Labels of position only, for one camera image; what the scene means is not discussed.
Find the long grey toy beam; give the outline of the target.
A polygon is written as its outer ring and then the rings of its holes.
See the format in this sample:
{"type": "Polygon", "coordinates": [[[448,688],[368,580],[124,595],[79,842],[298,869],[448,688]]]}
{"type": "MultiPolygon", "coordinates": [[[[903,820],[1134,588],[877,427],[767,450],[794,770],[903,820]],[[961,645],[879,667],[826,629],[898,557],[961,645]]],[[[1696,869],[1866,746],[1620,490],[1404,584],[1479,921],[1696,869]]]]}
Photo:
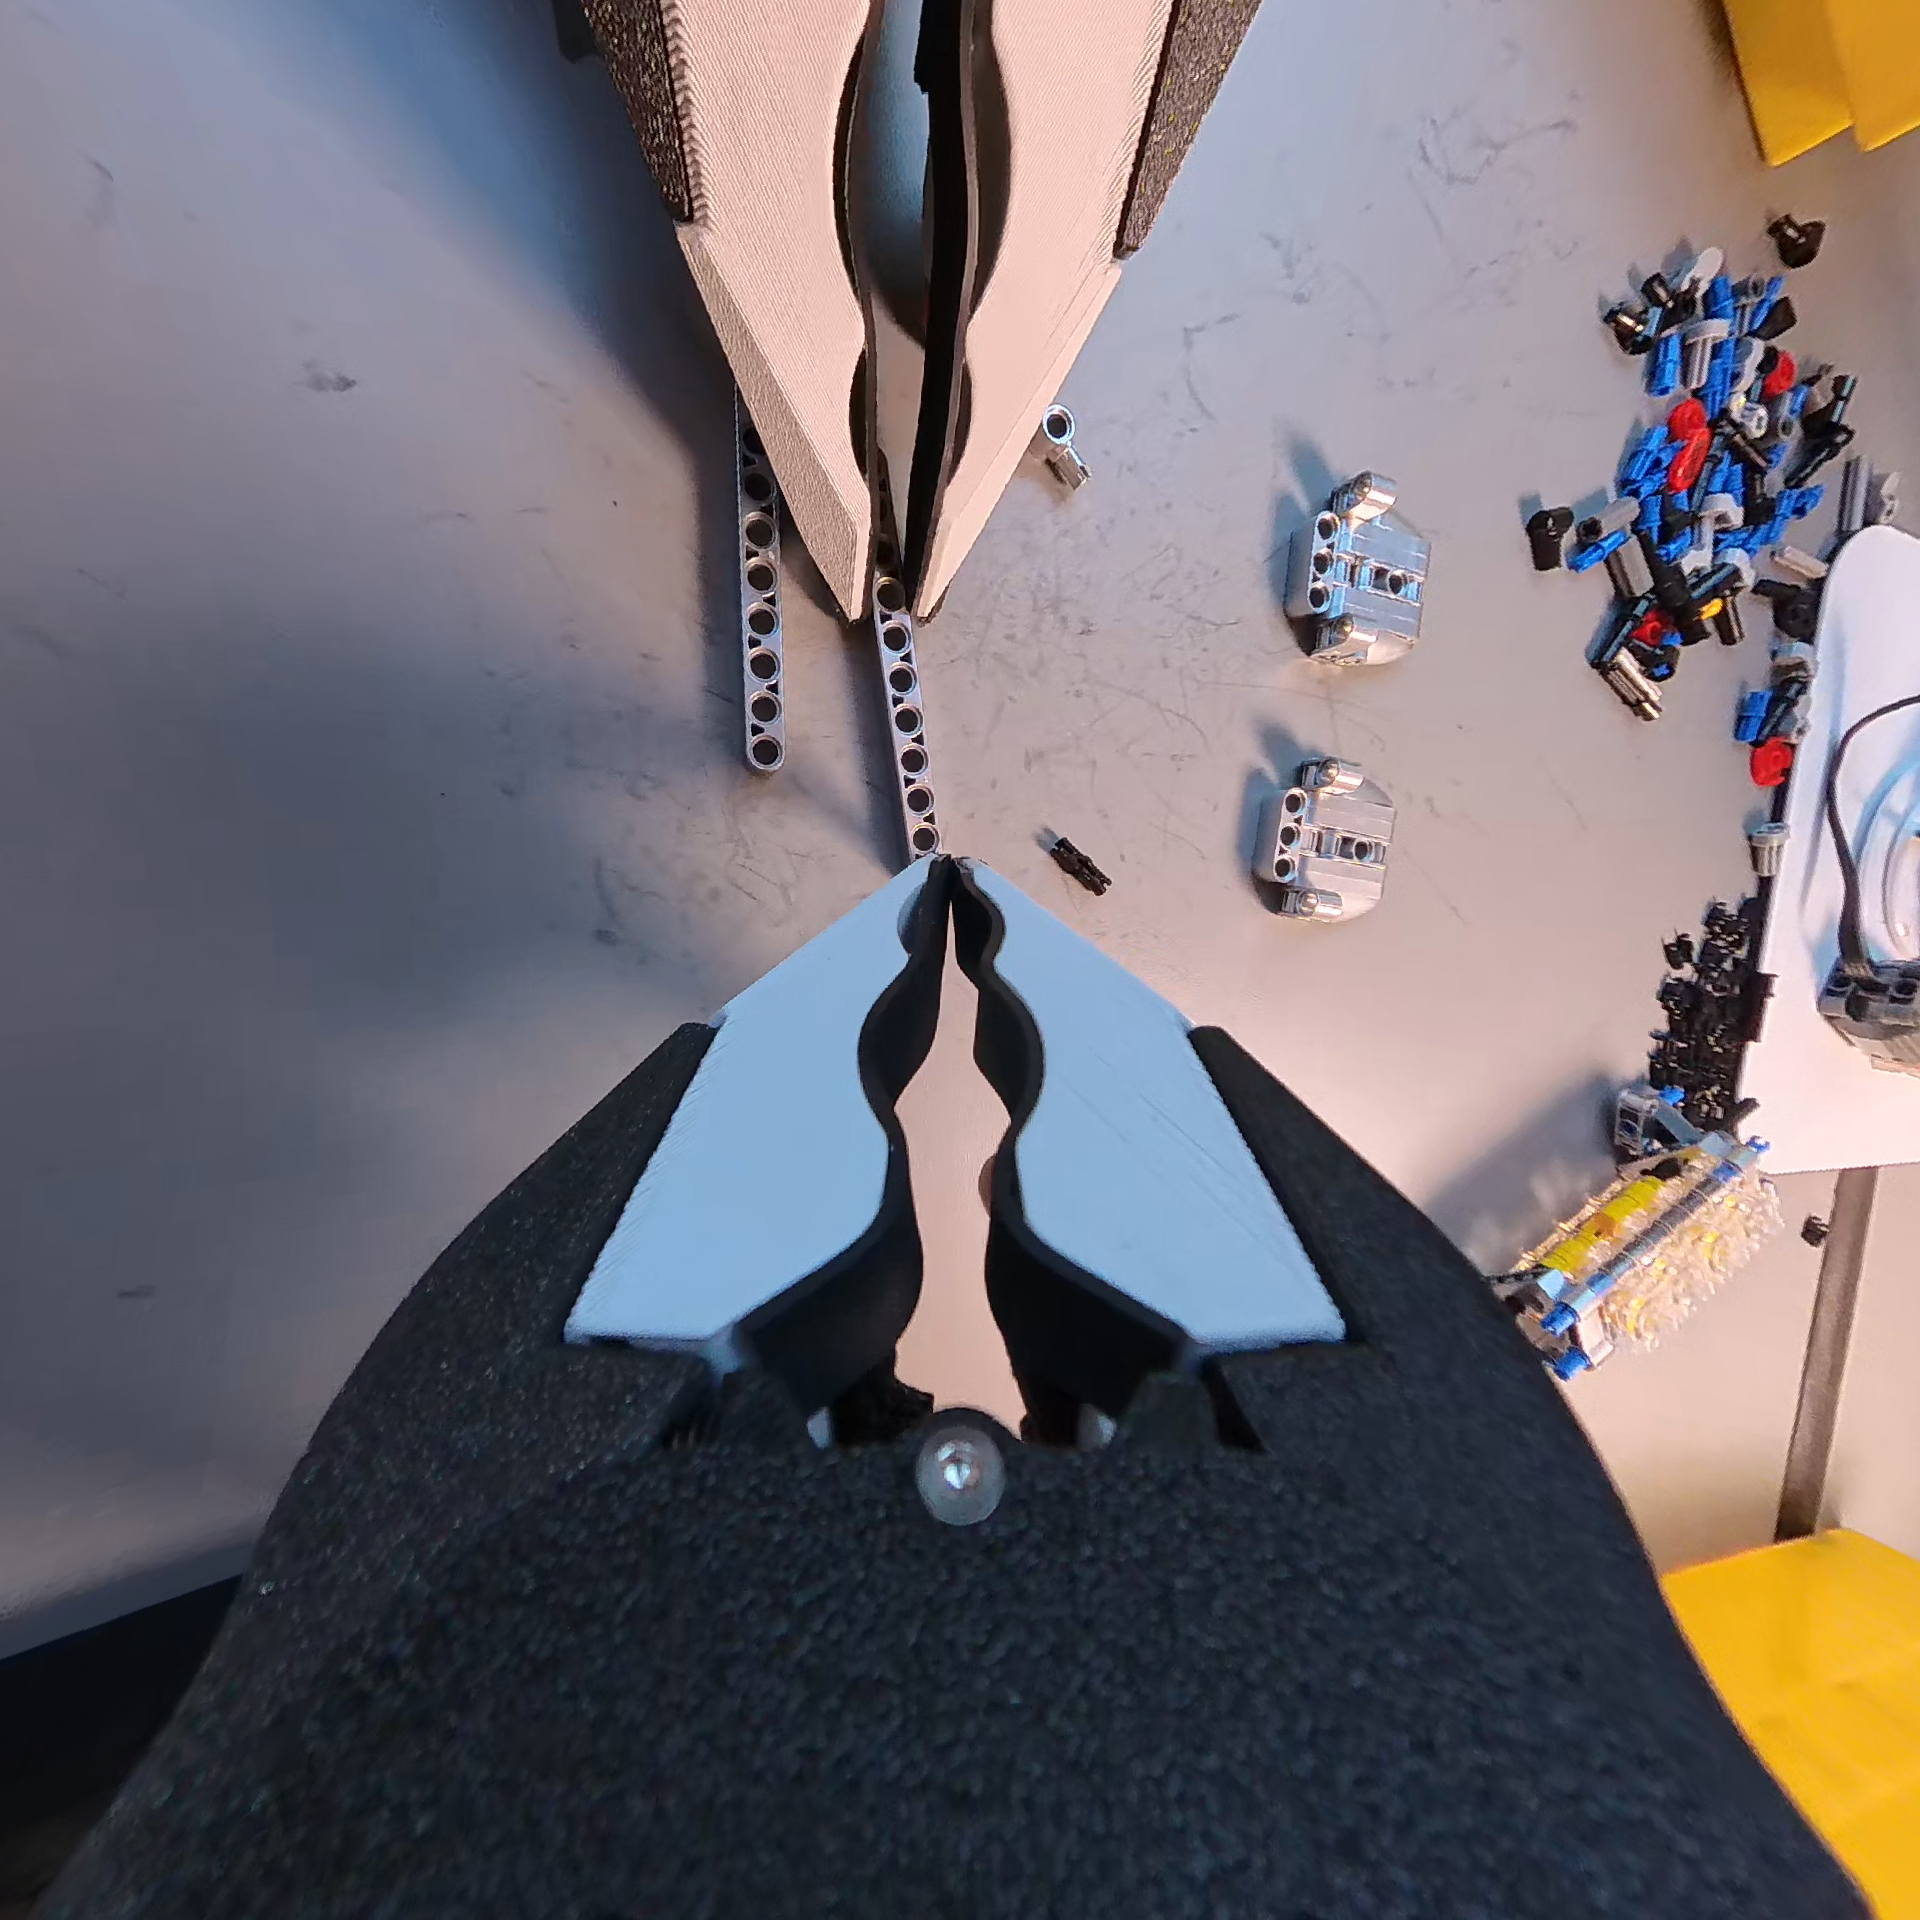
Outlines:
{"type": "Polygon", "coordinates": [[[903,858],[919,863],[938,856],[943,840],[930,780],[913,617],[903,584],[887,568],[874,568],[871,579],[871,627],[903,858]]]}
{"type": "Polygon", "coordinates": [[[782,490],[740,391],[733,431],[742,757],[770,776],[784,767],[782,490]]]}

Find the grey orange toy motor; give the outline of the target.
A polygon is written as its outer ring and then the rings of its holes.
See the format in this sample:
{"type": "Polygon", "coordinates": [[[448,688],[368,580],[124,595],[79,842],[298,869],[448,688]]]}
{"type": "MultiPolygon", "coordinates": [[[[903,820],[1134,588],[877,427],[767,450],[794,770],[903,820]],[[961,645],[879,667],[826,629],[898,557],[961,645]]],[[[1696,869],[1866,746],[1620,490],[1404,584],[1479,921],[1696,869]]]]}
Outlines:
{"type": "Polygon", "coordinates": [[[1836,961],[1817,996],[1820,1016],[1876,1069],[1917,1075],[1917,962],[1836,961]]]}

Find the pile of black pins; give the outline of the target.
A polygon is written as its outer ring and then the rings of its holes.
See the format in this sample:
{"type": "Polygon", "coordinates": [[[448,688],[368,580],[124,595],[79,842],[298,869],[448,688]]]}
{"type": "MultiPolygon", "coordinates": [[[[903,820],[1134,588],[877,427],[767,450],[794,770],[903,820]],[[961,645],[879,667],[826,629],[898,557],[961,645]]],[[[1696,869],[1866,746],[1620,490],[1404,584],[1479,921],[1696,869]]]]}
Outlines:
{"type": "Polygon", "coordinates": [[[1698,932],[1664,943],[1664,1025],[1650,1035],[1646,1080],[1662,1095],[1674,1088],[1679,1114],[1702,1133],[1737,1116],[1744,1050],[1768,996],[1759,935],[1761,898],[1744,896],[1710,901],[1698,932]]]}

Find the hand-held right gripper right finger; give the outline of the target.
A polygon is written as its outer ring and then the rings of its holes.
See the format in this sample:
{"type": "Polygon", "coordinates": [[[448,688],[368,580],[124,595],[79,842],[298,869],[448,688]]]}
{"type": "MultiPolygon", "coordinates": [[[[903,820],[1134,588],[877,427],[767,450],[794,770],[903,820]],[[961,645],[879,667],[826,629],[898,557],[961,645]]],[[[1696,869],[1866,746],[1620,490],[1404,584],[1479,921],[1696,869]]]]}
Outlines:
{"type": "Polygon", "coordinates": [[[1006,1108],[984,1282],[1023,1437],[1074,1444],[1152,1376],[1344,1340],[1178,1009],[983,864],[953,867],[953,947],[1006,1108]]]}

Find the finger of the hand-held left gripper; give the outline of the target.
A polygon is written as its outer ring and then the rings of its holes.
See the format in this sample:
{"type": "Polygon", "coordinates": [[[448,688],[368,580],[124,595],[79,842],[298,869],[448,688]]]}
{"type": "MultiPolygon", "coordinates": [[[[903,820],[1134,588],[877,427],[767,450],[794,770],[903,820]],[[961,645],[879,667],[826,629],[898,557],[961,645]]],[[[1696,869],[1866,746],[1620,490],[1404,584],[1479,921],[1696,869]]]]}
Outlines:
{"type": "Polygon", "coordinates": [[[840,249],[842,103],[872,18],[860,3],[663,3],[687,168],[678,242],[846,617],[868,605],[868,312],[840,249]]]}
{"type": "Polygon", "coordinates": [[[999,504],[1119,276],[1167,3],[924,5],[927,320],[903,568],[919,617],[999,504]]]}

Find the pile of mixed toy pins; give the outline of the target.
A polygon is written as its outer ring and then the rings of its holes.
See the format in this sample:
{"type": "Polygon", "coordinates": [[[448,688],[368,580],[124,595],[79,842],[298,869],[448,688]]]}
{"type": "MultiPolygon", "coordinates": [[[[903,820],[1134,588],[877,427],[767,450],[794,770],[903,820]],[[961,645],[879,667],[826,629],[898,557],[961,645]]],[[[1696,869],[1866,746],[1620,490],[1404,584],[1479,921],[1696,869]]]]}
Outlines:
{"type": "Polygon", "coordinates": [[[1896,524],[1903,506],[1903,476],[1864,459],[1858,375],[1791,349],[1788,276],[1780,260],[1732,274],[1702,248],[1609,305],[1600,320],[1638,368],[1642,419],[1600,506],[1527,519],[1537,571],[1604,577],[1586,663],[1642,725],[1664,715],[1689,649],[1734,649],[1752,617],[1768,625],[1759,680],[1734,709],[1734,743],[1768,804],[1768,827],[1748,832],[1761,875],[1778,869],[1772,844],[1785,840],[1808,732],[1823,584],[1849,540],[1896,524]]]}

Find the silver toy engine block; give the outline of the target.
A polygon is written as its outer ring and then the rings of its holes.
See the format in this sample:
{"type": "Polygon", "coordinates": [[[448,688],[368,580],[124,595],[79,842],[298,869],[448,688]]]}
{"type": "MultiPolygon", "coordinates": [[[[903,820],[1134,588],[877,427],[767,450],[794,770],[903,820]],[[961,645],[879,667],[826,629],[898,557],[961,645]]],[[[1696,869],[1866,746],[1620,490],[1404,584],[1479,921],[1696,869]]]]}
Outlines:
{"type": "Polygon", "coordinates": [[[1298,921],[1354,921],[1377,908],[1397,810],[1352,760],[1309,757],[1262,804],[1254,884],[1298,921]]]}
{"type": "Polygon", "coordinates": [[[1357,472],[1290,538],[1284,612],[1321,666],[1389,666],[1416,645],[1431,541],[1398,515],[1398,484],[1357,472]]]}

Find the yellow bin with small pins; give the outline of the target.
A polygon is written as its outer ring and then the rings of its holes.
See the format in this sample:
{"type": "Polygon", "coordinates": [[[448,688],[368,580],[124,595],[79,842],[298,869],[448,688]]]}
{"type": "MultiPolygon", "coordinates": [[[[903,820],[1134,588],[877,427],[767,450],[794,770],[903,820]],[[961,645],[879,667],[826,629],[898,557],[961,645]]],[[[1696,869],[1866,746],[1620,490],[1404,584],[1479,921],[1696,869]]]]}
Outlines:
{"type": "Polygon", "coordinates": [[[1917,1915],[1917,1564],[1836,1528],[1664,1576],[1716,1695],[1874,1915],[1917,1915]]]}

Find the yellow bin with black beams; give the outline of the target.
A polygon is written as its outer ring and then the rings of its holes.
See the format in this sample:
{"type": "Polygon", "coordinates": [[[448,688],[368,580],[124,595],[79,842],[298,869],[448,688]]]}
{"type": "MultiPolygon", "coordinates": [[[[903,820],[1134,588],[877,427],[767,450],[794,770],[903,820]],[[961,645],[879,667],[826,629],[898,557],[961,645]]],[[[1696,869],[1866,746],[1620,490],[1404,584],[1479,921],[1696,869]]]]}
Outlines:
{"type": "Polygon", "coordinates": [[[1917,3],[1722,3],[1759,153],[1783,168],[1849,130],[1917,130],[1917,3]]]}

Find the white wooden book stand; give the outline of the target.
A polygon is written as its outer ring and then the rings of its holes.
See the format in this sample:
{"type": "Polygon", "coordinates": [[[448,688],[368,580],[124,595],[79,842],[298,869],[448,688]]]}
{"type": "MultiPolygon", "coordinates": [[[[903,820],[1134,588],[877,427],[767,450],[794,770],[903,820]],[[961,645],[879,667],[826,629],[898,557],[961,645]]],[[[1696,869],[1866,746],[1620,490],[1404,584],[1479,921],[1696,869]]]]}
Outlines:
{"type": "MultiPolygon", "coordinates": [[[[1775,1178],[1902,1167],[1917,1160],[1913,1069],[1869,1063],[1817,1009],[1837,957],[1839,864],[1823,785],[1842,735],[1917,691],[1917,541],[1887,527],[1858,533],[1831,565],[1815,633],[1808,732],[1783,820],[1783,864],[1767,901],[1759,972],[1774,981],[1738,1093],[1775,1178]]],[[[1914,961],[1917,715],[1909,707],[1861,735],[1837,785],[1839,826],[1861,879],[1863,935],[1882,962],[1914,961]]]]}

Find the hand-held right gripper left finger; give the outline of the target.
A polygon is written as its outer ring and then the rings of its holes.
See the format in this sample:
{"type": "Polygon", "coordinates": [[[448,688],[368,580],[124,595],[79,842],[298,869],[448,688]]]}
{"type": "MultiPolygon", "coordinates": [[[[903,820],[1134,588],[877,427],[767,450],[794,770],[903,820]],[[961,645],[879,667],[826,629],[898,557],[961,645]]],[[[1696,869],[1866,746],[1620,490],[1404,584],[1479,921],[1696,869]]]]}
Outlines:
{"type": "Polygon", "coordinates": [[[953,863],[887,881],[735,994],[564,1324],[764,1371],[802,1413],[896,1355],[924,1277],[896,1105],[938,1021],[953,863]]]}

